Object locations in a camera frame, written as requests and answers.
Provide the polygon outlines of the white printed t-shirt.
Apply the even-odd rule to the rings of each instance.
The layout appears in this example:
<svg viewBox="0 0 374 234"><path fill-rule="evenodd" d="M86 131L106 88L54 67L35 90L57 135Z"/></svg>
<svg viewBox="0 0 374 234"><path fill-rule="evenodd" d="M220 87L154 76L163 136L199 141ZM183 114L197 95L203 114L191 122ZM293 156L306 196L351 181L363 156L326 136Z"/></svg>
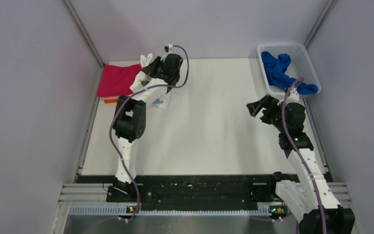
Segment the white printed t-shirt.
<svg viewBox="0 0 374 234"><path fill-rule="evenodd" d="M140 65L141 68L145 68L148 65L152 64L154 61L155 57L153 54L148 54L147 56L145 55L140 55ZM149 75L147 75L145 72L140 71L136 76L135 80L130 86L130 90L133 93L136 93L142 89L145 89L149 85L149 83L153 80ZM161 109L167 109L169 104L170 104L170 98L171 94L165 94L160 97L158 97L156 100L154 100L151 104L154 107L161 108Z"/></svg>

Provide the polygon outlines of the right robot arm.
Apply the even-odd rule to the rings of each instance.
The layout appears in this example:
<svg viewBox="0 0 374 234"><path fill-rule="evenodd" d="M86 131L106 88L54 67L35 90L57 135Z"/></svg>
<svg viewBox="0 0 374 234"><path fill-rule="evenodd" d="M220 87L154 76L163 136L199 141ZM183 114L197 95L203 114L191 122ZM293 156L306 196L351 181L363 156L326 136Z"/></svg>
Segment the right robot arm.
<svg viewBox="0 0 374 234"><path fill-rule="evenodd" d="M302 188L300 191L291 179L277 177L266 187L267 197L284 201L298 222L300 234L350 234L355 224L354 212L342 206L321 172L314 146L304 132L305 107L270 95L246 107L252 117L262 113L260 120L278 130L279 146Z"/></svg>

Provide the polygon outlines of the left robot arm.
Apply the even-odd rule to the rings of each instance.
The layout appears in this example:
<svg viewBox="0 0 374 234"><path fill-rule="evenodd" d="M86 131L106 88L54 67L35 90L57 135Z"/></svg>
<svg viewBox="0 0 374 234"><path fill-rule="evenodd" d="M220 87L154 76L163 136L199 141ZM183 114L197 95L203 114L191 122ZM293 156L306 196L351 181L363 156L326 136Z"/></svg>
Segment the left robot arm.
<svg viewBox="0 0 374 234"><path fill-rule="evenodd" d="M183 58L167 53L153 57L141 55L138 72L130 85L132 94L120 95L110 125L110 140L118 153L116 182L111 195L119 195L125 202L140 200L135 182L135 158L138 139L144 134L147 106L165 100L177 86Z"/></svg>

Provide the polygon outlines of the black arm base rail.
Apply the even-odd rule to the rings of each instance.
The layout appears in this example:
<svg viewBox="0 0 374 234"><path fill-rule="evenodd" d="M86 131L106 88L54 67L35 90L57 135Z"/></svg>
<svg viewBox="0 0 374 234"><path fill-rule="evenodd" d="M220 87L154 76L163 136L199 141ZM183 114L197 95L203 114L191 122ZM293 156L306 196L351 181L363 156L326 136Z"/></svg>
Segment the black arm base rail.
<svg viewBox="0 0 374 234"><path fill-rule="evenodd" d="M140 210L238 211L256 210L262 203L277 202L276 178L299 182L295 174L266 175L139 175L135 182L140 200L127 202L130 212ZM77 183L107 186L108 203L124 203L122 194L111 195L116 178L112 175L79 175Z"/></svg>

